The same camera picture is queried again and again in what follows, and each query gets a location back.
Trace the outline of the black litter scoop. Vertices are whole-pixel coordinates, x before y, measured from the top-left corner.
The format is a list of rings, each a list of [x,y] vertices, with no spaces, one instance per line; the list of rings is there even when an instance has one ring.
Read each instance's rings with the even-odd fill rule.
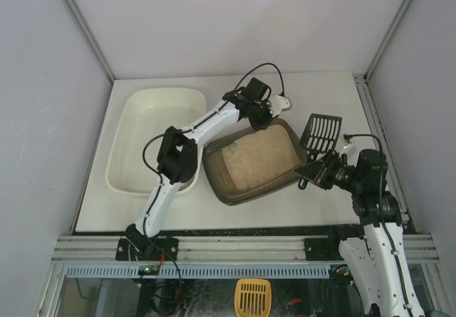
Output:
[[[342,117],[312,113],[304,128],[299,145],[306,152],[306,163],[320,160],[324,155],[335,151],[340,135]],[[305,190],[309,181],[300,178],[298,188]]]

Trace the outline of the dark brown litter box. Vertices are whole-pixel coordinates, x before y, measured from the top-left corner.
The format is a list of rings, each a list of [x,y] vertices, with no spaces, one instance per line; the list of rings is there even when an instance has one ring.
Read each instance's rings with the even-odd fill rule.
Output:
[[[299,138],[283,119],[265,129],[245,128],[208,143],[202,164],[217,199],[244,204],[299,180],[294,169],[307,163]]]

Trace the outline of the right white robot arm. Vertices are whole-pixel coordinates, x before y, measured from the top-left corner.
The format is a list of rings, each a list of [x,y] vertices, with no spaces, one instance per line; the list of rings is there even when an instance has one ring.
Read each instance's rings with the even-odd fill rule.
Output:
[[[405,256],[398,201],[385,188],[386,170],[385,155],[374,149],[361,150],[356,165],[331,151],[295,169],[321,189],[337,186],[351,194],[363,233],[342,236],[338,252],[351,271],[365,312],[376,307],[381,316],[424,316]]]

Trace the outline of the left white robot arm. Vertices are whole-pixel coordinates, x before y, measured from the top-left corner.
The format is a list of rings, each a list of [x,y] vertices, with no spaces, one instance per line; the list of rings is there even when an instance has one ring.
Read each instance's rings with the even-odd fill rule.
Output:
[[[196,175],[201,163],[200,150],[223,129],[248,119],[254,130],[264,130],[282,110],[290,108],[284,94],[269,97],[271,88],[257,78],[245,87],[225,93],[222,100],[196,122],[177,129],[173,126],[162,139],[153,172],[157,181],[137,221],[125,231],[126,238],[139,254],[149,251],[152,238],[161,230],[165,213],[177,191]]]

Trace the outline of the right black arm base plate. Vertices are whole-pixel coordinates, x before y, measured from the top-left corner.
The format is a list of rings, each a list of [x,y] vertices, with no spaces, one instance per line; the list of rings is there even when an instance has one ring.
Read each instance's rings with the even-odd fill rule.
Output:
[[[327,238],[304,239],[304,251],[307,261],[341,261],[338,244]]]

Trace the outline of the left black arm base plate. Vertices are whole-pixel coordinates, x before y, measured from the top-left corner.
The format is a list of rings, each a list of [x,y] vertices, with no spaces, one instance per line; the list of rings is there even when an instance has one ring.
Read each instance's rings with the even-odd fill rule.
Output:
[[[152,239],[146,241],[131,241],[122,237],[117,244],[115,259],[117,261],[159,261],[165,259],[177,259],[179,240],[172,237]]]

